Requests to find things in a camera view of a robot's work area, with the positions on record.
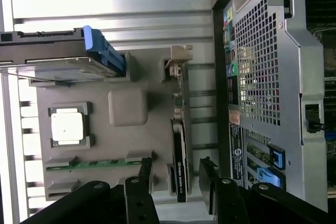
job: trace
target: ventilation holes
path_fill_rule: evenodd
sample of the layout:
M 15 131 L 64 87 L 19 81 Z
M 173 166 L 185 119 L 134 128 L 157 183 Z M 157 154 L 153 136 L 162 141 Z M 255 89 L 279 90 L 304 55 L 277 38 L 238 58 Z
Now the ventilation holes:
M 254 132 L 254 131 L 246 130 L 246 136 L 249 137 L 249 138 L 252 138 L 253 140 L 255 140 L 255 141 L 257 141 L 261 144 L 265 144 L 265 145 L 268 145 L 271 141 L 271 139 L 269 137 L 263 136 L 259 133 Z
M 262 0 L 237 24 L 239 105 L 244 117 L 280 125 L 276 14 Z

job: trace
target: metal case panel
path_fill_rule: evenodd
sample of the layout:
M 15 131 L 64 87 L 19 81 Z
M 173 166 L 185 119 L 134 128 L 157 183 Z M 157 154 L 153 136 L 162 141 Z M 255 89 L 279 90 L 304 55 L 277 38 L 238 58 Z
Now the metal case panel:
M 169 57 L 169 49 L 133 51 L 137 60 L 137 82 L 106 83 L 87 82 L 76 83 L 70 88 L 57 87 L 52 89 L 37 89 L 39 111 L 39 128 L 42 148 L 42 160 L 64 155 L 76 155 L 83 161 L 98 161 L 101 159 L 126 158 L 128 151 L 153 150 L 159 157 L 153 163 L 154 174 L 158 184 L 155 190 L 167 189 L 166 164 L 172 163 L 172 130 L 170 118 L 173 117 L 174 104 L 171 95 L 177 90 L 177 83 L 160 82 L 159 62 L 162 57 Z M 108 108 L 108 93 L 113 89 L 125 87 L 140 87 L 148 94 L 149 118 L 145 125 L 114 127 L 110 124 Z M 90 150 L 60 151 L 50 148 L 50 118 L 48 108 L 55 103 L 73 103 L 89 101 L 92 103 L 90 114 L 90 133 L 95 136 L 96 144 Z M 49 187 L 53 181 L 79 179 L 81 184 L 100 179 L 115 185 L 122 177 L 136 174 L 138 167 L 127 169 L 89 169 L 49 172 L 44 171 L 45 185 Z
M 304 8 L 296 6 L 296 22 Z M 323 118 L 323 50 L 284 11 L 283 0 L 250 0 L 235 13 L 239 105 L 230 109 L 240 111 L 240 126 L 286 151 L 287 191 L 326 210 L 325 141 L 307 132 L 304 112 L 318 104 Z

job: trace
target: pcie slot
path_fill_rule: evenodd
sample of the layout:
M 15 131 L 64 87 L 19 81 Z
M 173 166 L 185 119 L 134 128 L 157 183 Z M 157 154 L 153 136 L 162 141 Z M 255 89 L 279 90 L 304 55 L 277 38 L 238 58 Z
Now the pcie slot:
M 251 153 L 247 152 L 246 156 L 253 161 L 254 163 L 256 163 L 258 166 L 260 167 L 269 167 L 269 165 L 265 164 L 263 161 L 261 161 L 260 159 L 256 158 L 254 155 L 252 155 Z
M 248 189 L 252 189 L 252 183 L 250 182 L 250 181 L 247 181 L 247 187 L 248 187 Z
M 253 145 L 256 148 L 260 149 L 261 151 L 269 154 L 269 148 L 265 144 L 262 144 L 258 141 L 255 141 L 254 139 L 252 139 L 250 137 L 247 137 L 247 136 L 245 137 L 245 142 L 250 144 L 250 145 Z
M 257 172 L 253 170 L 251 167 L 247 166 L 247 172 L 250 173 L 256 179 L 258 178 Z
M 260 183 L 260 181 L 258 180 L 258 178 L 256 178 L 255 176 L 253 176 L 251 173 L 247 172 L 247 180 L 249 182 L 251 182 L 252 184 L 256 184 L 256 183 Z
M 268 166 L 271 166 L 270 162 L 270 155 L 267 152 L 262 151 L 261 149 L 246 143 L 246 151 L 247 153 L 251 154 L 253 157 L 257 158 L 261 162 L 267 164 Z
M 270 138 L 263 136 L 259 133 L 253 132 L 253 131 L 249 131 L 246 130 L 246 137 L 251 138 L 261 144 L 267 145 L 270 142 Z

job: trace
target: label sticker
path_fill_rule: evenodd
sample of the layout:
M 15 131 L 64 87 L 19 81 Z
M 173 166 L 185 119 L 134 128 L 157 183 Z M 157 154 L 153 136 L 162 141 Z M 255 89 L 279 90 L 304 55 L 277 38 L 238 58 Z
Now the label sticker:
M 240 125 L 240 114 L 238 110 L 229 110 L 229 121 L 230 123 Z
M 173 163 L 174 163 L 174 172 L 176 176 L 176 194 L 178 202 L 186 202 L 188 182 L 187 182 L 187 168 L 186 168 L 186 153 L 185 153 L 185 141 L 183 129 L 180 129 L 180 132 L 175 131 L 172 122 L 174 139 L 173 139 Z
M 235 124 L 229 125 L 232 178 L 244 186 L 244 159 L 242 130 Z

